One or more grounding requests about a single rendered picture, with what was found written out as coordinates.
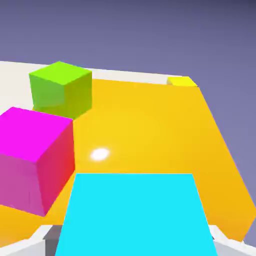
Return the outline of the large orange box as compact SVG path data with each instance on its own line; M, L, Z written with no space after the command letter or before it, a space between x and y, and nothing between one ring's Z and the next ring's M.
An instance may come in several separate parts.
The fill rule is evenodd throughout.
M244 240L256 207L200 88L95 79L74 120L76 173L190 173L207 221Z

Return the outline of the small magenta cube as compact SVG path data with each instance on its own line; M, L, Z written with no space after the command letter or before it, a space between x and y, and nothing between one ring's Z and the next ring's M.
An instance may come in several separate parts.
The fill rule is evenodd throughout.
M17 107L0 115L0 205L44 217L74 170L71 118Z

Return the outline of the small green cube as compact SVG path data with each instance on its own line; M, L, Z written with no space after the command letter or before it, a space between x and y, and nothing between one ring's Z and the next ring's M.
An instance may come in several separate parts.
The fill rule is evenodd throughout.
M33 109L76 119L92 108L92 71L57 61L29 73Z

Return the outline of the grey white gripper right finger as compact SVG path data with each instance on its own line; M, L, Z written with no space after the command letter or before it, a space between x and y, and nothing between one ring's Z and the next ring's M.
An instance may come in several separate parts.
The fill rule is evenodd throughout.
M228 239L216 225L209 225L209 230L218 256L256 256L256 247Z

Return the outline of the small yellow cube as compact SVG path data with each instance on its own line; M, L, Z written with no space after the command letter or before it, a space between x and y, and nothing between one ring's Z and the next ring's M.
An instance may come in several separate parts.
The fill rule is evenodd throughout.
M189 76L169 76L167 84L179 87L198 87L198 85Z

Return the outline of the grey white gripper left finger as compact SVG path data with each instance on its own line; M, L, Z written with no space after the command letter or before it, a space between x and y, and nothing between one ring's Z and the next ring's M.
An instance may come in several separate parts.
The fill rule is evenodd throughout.
M0 247L0 256L55 256L62 225L41 225L30 238Z

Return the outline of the small cyan cube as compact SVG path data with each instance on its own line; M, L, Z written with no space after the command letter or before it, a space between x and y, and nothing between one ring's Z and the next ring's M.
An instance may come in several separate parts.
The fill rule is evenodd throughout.
M78 173L55 256L218 256L191 174Z

